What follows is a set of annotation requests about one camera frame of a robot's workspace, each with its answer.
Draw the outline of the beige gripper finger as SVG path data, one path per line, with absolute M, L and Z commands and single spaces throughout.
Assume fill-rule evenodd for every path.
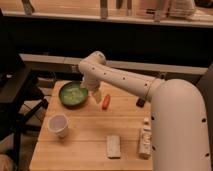
M 92 92 L 92 96 L 97 103 L 100 103 L 102 100 L 102 92 L 100 89 L 96 89 Z

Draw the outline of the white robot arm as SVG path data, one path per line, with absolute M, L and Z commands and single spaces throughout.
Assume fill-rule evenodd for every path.
M 90 91 L 104 81 L 151 103 L 153 171 L 213 171 L 205 101 L 192 83 L 108 67 L 100 51 L 78 70 Z

